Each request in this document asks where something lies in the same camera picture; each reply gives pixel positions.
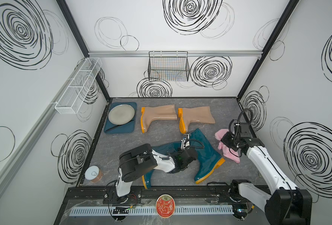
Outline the pink microfiber cloth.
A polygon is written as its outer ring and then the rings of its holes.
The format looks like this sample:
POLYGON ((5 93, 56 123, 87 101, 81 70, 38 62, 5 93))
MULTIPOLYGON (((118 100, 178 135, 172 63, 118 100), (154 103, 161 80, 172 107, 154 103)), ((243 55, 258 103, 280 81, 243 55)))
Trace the pink microfiber cloth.
POLYGON ((222 150, 223 156, 234 161, 235 163, 240 163, 240 158, 238 157, 238 153, 234 150, 228 148, 222 141, 222 137, 228 132, 228 129, 220 129, 215 133, 215 138, 219 141, 218 150, 222 150))

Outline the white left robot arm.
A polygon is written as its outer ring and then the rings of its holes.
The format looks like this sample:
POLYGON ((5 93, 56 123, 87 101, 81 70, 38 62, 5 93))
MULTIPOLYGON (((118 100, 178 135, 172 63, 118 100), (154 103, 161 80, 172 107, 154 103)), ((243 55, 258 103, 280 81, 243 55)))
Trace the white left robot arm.
POLYGON ((171 174, 185 170, 191 162, 198 159, 197 149, 203 148, 202 142, 191 139, 186 134, 178 142, 156 147, 146 143, 122 153, 119 156, 119 176, 115 185, 117 196, 127 196, 133 181, 152 170, 171 174))

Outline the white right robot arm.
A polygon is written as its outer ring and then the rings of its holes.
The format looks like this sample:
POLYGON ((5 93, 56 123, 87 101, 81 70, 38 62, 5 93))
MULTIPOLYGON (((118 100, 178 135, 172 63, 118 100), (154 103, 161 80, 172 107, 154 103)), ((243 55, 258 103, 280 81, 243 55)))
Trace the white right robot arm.
POLYGON ((229 149, 248 157, 261 173, 269 193, 248 180, 233 180, 230 193, 249 200, 262 209, 271 225, 309 225, 311 223, 312 196, 300 189, 278 167, 258 138, 253 138, 248 123, 234 122, 234 131, 228 131, 221 142, 229 149))

